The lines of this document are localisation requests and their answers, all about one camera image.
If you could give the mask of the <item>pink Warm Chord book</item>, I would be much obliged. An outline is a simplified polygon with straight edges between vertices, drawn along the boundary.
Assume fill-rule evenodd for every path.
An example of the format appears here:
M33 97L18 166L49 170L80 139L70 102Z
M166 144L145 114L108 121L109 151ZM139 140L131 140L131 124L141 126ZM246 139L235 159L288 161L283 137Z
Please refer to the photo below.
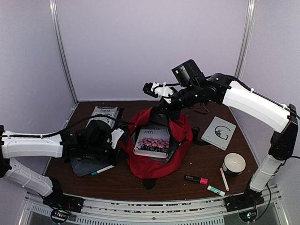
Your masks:
M139 156L167 158L170 134L167 126L148 125L141 127L133 153Z

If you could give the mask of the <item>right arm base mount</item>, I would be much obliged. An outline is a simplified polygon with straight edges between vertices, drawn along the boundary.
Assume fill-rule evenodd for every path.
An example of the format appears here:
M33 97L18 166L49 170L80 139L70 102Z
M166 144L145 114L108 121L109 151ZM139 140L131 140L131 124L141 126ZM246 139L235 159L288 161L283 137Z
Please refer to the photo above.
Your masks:
M227 212L253 208L265 202L262 195L240 194L230 195L224 199Z

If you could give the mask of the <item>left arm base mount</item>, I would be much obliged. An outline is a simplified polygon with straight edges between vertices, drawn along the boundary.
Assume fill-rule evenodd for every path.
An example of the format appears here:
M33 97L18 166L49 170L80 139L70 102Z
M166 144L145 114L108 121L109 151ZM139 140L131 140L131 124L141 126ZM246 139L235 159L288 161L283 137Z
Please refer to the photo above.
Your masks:
M83 207L84 199L80 197L70 196L70 195L63 195L62 198L50 198L50 197L43 197L43 204L49 206L55 210L62 210L65 212L76 212L80 213Z

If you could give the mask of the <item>grey Great Gatsby book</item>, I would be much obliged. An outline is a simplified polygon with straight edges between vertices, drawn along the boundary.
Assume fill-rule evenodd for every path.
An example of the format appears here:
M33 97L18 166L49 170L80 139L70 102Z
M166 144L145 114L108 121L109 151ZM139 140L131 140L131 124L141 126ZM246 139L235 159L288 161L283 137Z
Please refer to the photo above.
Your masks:
M215 116L203 133L201 139L226 151L235 129L236 125Z

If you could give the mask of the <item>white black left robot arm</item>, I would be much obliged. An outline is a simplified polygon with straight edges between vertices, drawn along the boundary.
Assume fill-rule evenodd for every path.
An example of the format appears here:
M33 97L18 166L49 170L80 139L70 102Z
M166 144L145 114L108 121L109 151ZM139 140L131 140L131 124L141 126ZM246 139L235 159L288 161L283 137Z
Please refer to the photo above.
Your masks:
M121 128L112 129L101 120L92 120L75 133L67 129L52 134L20 134L0 127L0 176L19 183L47 198L57 208L67 204L58 180L45 177L20 164L17 157L47 156L53 158L107 158L115 163Z

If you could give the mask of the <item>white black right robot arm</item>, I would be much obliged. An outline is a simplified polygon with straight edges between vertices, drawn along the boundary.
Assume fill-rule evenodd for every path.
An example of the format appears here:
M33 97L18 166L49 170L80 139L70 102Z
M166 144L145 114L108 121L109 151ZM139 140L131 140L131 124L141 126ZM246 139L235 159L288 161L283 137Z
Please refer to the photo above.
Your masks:
M214 102L238 109L273 129L268 154L240 197L240 203L250 207L280 166L293 155L299 119L296 107L269 99L234 76L222 73L204 76L194 60L173 68L172 73L181 90L176 91L174 84L165 82L150 84L150 95L161 97L165 109L176 112L198 103Z

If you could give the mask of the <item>red student backpack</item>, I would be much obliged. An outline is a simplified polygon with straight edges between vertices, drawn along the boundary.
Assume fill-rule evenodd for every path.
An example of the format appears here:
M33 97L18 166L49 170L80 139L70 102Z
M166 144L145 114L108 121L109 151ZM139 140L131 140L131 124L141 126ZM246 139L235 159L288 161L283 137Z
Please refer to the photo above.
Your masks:
M133 153L137 136L141 127L158 125L152 122L152 108L138 112L131 120L129 132L125 139L119 142L119 146L128 154L127 164L132 174L143 180L147 189L155 186L155 180L165 177L181 166L183 158L192 143L204 145L198 140L199 127L191 127L187 115L180 113L179 123L172 123L167 126L170 141L167 158L155 158L135 155Z

